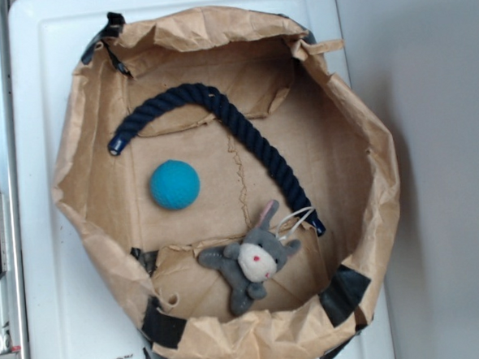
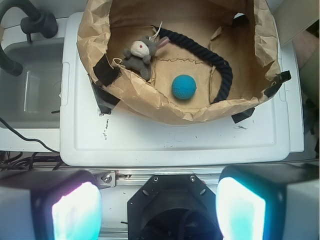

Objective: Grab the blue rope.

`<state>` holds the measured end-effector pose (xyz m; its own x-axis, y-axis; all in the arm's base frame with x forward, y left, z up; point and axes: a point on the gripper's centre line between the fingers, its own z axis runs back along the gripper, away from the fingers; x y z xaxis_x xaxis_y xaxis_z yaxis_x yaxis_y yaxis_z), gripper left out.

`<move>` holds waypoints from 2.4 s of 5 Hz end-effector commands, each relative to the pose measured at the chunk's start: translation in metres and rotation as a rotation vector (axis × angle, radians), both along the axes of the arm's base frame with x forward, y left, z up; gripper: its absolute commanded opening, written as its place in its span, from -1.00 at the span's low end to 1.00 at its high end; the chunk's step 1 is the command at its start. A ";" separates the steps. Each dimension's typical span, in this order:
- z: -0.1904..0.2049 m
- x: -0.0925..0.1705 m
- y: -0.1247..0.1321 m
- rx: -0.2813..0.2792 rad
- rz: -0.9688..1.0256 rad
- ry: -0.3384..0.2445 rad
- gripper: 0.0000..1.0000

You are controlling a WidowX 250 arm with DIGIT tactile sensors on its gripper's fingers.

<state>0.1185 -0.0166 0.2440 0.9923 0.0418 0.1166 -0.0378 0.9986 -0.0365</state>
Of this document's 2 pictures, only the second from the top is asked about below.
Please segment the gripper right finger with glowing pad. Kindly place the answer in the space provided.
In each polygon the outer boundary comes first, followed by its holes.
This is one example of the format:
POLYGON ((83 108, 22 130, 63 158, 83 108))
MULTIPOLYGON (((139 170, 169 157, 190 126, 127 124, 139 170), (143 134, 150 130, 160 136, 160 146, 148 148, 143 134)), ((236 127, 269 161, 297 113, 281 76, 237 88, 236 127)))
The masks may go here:
POLYGON ((228 165, 219 177, 215 208, 226 240, 318 240, 319 165, 228 165))

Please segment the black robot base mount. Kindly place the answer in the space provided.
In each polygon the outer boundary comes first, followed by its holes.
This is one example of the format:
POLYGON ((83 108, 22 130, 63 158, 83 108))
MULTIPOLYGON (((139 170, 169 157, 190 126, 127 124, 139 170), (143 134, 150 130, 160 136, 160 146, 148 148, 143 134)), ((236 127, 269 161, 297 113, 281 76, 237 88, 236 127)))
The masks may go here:
POLYGON ((194 174, 153 175, 127 202, 130 240, 222 240, 216 194, 194 174))

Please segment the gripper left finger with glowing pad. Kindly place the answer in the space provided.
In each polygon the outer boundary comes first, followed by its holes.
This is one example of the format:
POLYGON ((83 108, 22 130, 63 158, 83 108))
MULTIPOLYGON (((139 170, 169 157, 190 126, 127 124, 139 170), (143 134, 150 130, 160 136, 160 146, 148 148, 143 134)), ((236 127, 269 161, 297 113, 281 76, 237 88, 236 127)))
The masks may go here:
POLYGON ((102 196, 91 172, 1 172, 2 240, 96 240, 101 225, 102 196))

